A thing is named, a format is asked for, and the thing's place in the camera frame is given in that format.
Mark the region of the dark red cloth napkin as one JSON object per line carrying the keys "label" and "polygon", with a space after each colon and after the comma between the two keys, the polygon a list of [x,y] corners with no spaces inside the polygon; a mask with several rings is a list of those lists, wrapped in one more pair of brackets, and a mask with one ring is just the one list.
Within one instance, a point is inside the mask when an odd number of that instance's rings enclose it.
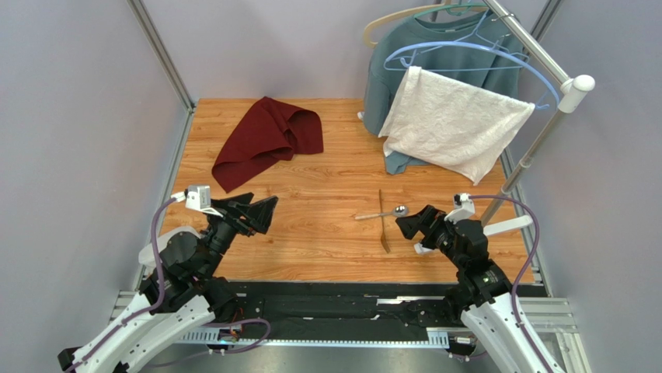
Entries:
{"label": "dark red cloth napkin", "polygon": [[228,136],[211,175],[229,193],[280,161],[322,152],[322,123],[316,112],[263,97]]}

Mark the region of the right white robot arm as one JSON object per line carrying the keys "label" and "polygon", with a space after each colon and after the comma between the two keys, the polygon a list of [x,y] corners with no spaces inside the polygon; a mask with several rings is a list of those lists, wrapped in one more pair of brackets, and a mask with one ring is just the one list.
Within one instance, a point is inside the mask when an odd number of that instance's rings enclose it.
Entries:
{"label": "right white robot arm", "polygon": [[470,329],[500,371],[561,372],[521,309],[515,286],[488,252],[490,236],[525,228],[532,217],[484,226],[471,212],[460,207],[447,214],[427,205],[395,222],[405,239],[422,234],[419,254],[437,249],[455,265],[458,283],[444,296],[444,314]]}

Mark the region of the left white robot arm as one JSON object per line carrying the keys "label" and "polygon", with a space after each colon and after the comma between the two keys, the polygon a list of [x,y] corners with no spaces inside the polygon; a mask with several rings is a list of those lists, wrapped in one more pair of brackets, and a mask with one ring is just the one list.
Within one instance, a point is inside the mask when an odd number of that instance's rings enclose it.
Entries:
{"label": "left white robot arm", "polygon": [[[64,372],[139,372],[148,362],[190,331],[211,326],[238,341],[246,319],[239,297],[214,272],[238,235],[265,234],[279,201],[272,196],[254,201],[253,193],[214,200],[207,185],[192,185],[173,194],[152,219],[152,258],[155,269],[144,278],[126,308],[92,341],[64,349],[57,356]],[[183,202],[206,216],[207,228],[191,228],[158,238],[156,228],[164,210]]]}

